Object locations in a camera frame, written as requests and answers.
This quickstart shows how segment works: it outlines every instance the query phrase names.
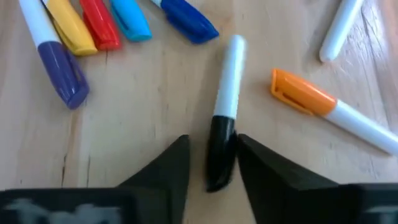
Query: white marker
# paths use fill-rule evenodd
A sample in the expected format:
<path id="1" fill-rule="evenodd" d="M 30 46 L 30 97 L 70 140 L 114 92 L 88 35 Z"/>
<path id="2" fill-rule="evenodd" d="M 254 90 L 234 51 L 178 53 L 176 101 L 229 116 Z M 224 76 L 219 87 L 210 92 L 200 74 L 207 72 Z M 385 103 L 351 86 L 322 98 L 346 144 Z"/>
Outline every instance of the white marker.
<path id="1" fill-rule="evenodd" d="M 331 62 L 339 54 L 364 0 L 342 0 L 322 43 L 319 58 Z"/>
<path id="2" fill-rule="evenodd" d="M 226 186 L 233 170 L 237 140 L 234 124 L 245 58 L 245 39 L 240 35 L 232 36 L 211 120 L 206 171 L 208 192 L 216 192 Z"/>

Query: purple marker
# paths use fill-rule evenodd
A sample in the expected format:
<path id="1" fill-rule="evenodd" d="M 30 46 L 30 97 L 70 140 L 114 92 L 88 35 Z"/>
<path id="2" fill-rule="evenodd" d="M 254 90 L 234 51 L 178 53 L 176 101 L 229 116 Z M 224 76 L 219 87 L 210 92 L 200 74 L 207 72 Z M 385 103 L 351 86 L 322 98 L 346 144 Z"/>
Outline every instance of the purple marker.
<path id="1" fill-rule="evenodd" d="M 19 0 L 19 5 L 52 85 L 68 108 L 78 108 L 90 89 L 76 59 L 62 45 L 41 1 Z"/>

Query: blue marker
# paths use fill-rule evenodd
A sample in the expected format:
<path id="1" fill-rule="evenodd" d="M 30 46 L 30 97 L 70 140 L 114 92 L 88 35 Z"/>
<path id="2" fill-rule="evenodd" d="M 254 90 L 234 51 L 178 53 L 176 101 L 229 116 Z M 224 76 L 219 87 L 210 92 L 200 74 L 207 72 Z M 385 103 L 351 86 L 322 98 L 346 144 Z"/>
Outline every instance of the blue marker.
<path id="1" fill-rule="evenodd" d="M 55 91 L 69 109 L 78 108 L 90 89 L 76 59 L 62 45 L 41 1 L 19 0 L 19 5 Z"/>
<path id="2" fill-rule="evenodd" d="M 167 20 L 194 44 L 217 37 L 211 22 L 185 0 L 152 0 L 166 13 Z"/>

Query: white marker barrel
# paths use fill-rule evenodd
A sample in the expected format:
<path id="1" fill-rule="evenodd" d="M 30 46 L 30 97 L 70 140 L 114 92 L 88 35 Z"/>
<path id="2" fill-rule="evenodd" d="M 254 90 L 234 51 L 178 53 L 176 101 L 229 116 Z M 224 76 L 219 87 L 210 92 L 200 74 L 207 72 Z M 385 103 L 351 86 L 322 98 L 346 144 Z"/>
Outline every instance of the white marker barrel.
<path id="1" fill-rule="evenodd" d="M 337 58 L 363 1 L 342 0 L 319 53 L 322 62 Z"/>
<path id="2" fill-rule="evenodd" d="M 36 48 L 44 42 L 61 42 L 40 0 L 19 0 Z"/>
<path id="3" fill-rule="evenodd" d="M 232 36 L 225 55 L 214 116 L 236 119 L 245 54 L 245 39 L 240 35 Z"/>
<path id="4" fill-rule="evenodd" d="M 387 153 L 398 157 L 398 137 L 346 103 L 338 100 L 335 109 L 325 118 Z"/>

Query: wood grain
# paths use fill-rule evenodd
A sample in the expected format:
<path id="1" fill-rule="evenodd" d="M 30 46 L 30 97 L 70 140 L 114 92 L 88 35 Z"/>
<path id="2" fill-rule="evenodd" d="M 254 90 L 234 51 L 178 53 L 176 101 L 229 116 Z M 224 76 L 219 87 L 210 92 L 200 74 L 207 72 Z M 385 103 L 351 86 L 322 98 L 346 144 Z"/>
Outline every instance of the wood grain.
<path id="1" fill-rule="evenodd" d="M 81 12 L 78 1 L 73 5 Z M 398 3 L 367 0 L 339 57 L 318 61 L 338 1 L 190 1 L 219 39 L 192 45 L 150 1 L 138 1 L 154 38 L 80 58 L 91 85 L 68 111 L 51 86 L 17 1 L 0 2 L 0 189 L 112 187 L 181 134 L 192 140 L 186 223 L 254 223 L 236 169 L 204 192 L 206 139 L 231 34 L 248 41 L 237 129 L 337 182 L 396 182 L 398 162 L 323 119 L 269 94 L 271 69 L 290 70 L 398 134 Z"/>

